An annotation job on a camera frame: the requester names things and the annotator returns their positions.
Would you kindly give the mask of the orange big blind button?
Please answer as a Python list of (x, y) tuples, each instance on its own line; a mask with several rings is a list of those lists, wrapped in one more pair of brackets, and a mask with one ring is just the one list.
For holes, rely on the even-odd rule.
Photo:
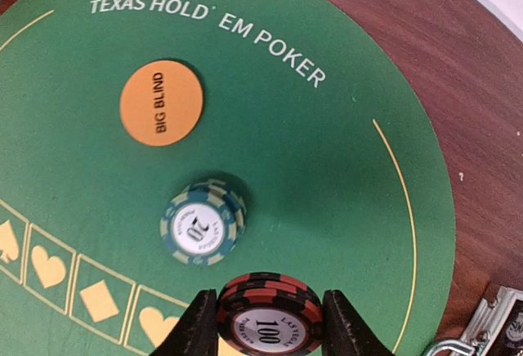
[(123, 87), (119, 113), (137, 142), (164, 147), (184, 139), (203, 112), (203, 86), (196, 73), (175, 60), (140, 67)]

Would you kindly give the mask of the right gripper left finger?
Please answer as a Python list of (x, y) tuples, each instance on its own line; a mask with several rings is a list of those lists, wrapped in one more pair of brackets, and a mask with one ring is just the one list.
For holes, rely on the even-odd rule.
[(199, 291), (150, 356), (217, 356), (217, 292)]

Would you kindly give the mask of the black red hundred chip stack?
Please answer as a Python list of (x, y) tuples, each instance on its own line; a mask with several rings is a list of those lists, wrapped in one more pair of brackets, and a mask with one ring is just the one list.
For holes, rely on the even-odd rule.
[(305, 283), (283, 274), (245, 274), (221, 289), (217, 330), (242, 354), (307, 355), (324, 339), (320, 298)]

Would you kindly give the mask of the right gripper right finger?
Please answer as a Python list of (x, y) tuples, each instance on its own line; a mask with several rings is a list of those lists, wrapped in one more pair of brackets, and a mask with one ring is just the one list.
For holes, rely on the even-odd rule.
[(392, 352), (377, 338), (341, 291), (324, 292), (322, 311), (322, 355), (392, 356)]

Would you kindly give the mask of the green twenty chips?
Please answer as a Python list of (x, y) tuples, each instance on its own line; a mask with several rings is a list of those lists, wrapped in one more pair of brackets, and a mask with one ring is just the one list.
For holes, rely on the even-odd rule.
[(159, 232), (169, 254), (186, 265), (215, 265), (226, 258), (246, 229), (243, 197), (224, 180), (197, 181), (163, 211)]

